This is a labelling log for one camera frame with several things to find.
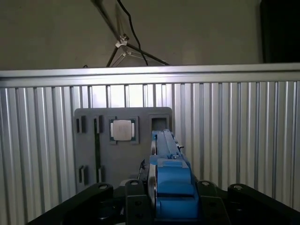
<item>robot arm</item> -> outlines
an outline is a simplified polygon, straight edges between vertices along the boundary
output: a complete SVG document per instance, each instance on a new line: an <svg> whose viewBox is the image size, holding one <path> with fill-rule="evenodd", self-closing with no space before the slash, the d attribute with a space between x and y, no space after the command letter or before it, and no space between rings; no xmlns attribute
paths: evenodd
<svg viewBox="0 0 300 225"><path fill-rule="evenodd" d="M300 224L300 213L246 186L198 181L169 130L152 132L149 165L117 189L95 184L29 222L35 224Z"/></svg>

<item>gray fixture board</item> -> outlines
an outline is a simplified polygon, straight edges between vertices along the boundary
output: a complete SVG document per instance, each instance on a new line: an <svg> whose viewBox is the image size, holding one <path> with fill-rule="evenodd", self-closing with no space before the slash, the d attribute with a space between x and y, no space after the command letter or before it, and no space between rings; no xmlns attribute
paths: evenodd
<svg viewBox="0 0 300 225"><path fill-rule="evenodd" d="M112 141L113 120L134 122L134 141ZM152 130L172 130L172 110L153 108L77 109L74 116L77 192L96 182L115 188L138 175L140 163L150 155Z"/></svg>

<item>tripod stand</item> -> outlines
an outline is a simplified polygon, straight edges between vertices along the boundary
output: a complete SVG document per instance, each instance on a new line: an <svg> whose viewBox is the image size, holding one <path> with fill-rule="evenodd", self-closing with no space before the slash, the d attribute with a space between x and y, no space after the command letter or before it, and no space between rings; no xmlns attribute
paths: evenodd
<svg viewBox="0 0 300 225"><path fill-rule="evenodd" d="M109 29L117 39L117 43L115 44L114 50L107 62L106 67L116 67L118 66L127 56L142 58L142 55L149 57L163 65L169 65L167 62L160 60L159 58L140 50L138 47L128 43L128 36L126 34L121 35L117 29L114 27L110 17L108 16L107 11L105 10L101 0L91 0L94 6L98 9L99 13L103 17L104 21L108 25ZM123 53L113 62L115 55L117 54L119 49L122 49Z"/></svg>

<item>black object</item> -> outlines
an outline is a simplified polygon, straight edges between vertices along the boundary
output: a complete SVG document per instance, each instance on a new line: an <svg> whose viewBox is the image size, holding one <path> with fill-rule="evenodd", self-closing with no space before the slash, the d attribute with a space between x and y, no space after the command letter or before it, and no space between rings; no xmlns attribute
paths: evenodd
<svg viewBox="0 0 300 225"><path fill-rule="evenodd" d="M139 52L141 53L142 55L142 58L144 59L146 65L148 65L148 62L144 56L144 53L142 52L142 49L141 49L141 43L139 41L139 39L137 38L137 35L135 34L135 30L133 28L133 24L132 24L132 19L131 19L131 15L130 13L127 11L127 9L124 7L123 3L121 2L121 0L117 0L118 4L121 6L122 10L126 13L126 15L128 16L128 19L129 19L129 25L130 25L130 29L131 29L131 32L133 34L133 36L135 37L135 40L139 46Z"/></svg>
<svg viewBox="0 0 300 225"><path fill-rule="evenodd" d="M199 220L156 220L147 197L147 183L130 180L115 190L106 183L95 184L28 224L300 224L299 212L246 185L233 184L223 191L212 182L202 180L197 181L197 187Z"/></svg>
<svg viewBox="0 0 300 225"><path fill-rule="evenodd" d="M263 62L300 62L300 19L297 0L262 0Z"/></svg>

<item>rectangular slot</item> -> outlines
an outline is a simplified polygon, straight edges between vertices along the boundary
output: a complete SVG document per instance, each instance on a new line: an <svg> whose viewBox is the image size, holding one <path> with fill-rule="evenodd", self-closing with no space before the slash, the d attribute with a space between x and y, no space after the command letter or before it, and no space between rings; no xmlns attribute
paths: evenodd
<svg viewBox="0 0 300 225"><path fill-rule="evenodd" d="M167 118L152 118L152 130L163 131L164 129L168 129L167 126Z"/></svg>

